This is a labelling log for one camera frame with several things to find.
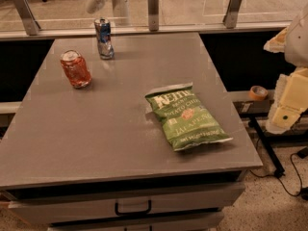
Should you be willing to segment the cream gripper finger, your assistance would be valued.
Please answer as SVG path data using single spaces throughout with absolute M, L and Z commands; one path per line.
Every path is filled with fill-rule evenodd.
M 282 134 L 308 109 L 308 69 L 297 67 L 290 75 L 280 74 L 273 99 L 266 129 L 272 134 Z
M 280 53 L 284 51 L 286 35 L 288 32 L 288 28 L 280 31 L 276 36 L 271 38 L 264 45 L 264 49 L 271 53 Z

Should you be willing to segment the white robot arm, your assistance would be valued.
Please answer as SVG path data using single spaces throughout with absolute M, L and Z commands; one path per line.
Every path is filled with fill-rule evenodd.
M 283 134 L 308 109 L 308 5 L 264 49 L 282 52 L 285 61 L 295 67 L 290 75 L 279 75 L 266 123 L 270 133 Z

